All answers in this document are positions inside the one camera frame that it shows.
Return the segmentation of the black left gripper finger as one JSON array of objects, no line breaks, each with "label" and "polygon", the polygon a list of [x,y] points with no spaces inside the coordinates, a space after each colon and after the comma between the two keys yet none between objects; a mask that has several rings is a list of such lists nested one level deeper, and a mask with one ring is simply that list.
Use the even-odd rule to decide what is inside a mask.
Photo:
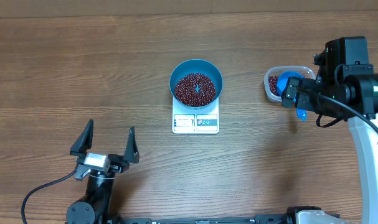
[{"label": "black left gripper finger", "polygon": [[90,119],[84,130],[70,148],[70,155],[85,157],[87,150],[92,148],[94,120]]},{"label": "black left gripper finger", "polygon": [[139,151],[135,138],[135,127],[130,127],[126,149],[124,153],[124,160],[129,163],[137,164],[139,162]]}]

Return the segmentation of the blue plastic measuring scoop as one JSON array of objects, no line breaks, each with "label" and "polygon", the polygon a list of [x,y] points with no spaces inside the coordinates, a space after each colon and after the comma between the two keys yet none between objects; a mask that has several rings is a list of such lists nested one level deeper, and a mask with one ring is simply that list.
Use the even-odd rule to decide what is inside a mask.
[{"label": "blue plastic measuring scoop", "polygon": [[[303,75],[301,75],[298,72],[295,71],[287,71],[282,73],[277,80],[276,83],[276,91],[277,94],[282,98],[283,97],[283,92],[286,88],[286,84],[288,83],[288,79],[290,77],[295,77],[295,78],[304,78]],[[303,109],[296,109],[296,115],[301,121],[306,121],[307,119],[307,113]]]}]

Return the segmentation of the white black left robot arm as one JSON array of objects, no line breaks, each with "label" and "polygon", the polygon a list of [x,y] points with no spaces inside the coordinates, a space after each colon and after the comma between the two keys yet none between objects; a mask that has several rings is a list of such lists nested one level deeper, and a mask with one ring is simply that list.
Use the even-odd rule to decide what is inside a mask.
[{"label": "white black left robot arm", "polygon": [[110,214],[110,201],[115,176],[128,170],[130,164],[139,162],[135,128],[130,127],[123,155],[89,153],[93,129],[94,121],[91,119],[70,148],[70,154],[77,157],[74,178],[82,181],[87,177],[88,182],[85,195],[67,209],[67,223],[121,223],[119,216]]}]

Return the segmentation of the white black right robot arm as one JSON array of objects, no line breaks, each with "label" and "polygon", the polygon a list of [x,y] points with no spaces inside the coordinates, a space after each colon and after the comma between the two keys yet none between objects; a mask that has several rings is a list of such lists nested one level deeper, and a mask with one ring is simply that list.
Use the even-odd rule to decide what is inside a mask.
[{"label": "white black right robot arm", "polygon": [[356,147],[362,194],[362,223],[378,223],[378,73],[369,62],[363,36],[326,43],[314,56],[315,79],[290,77],[282,105],[347,121]]}]

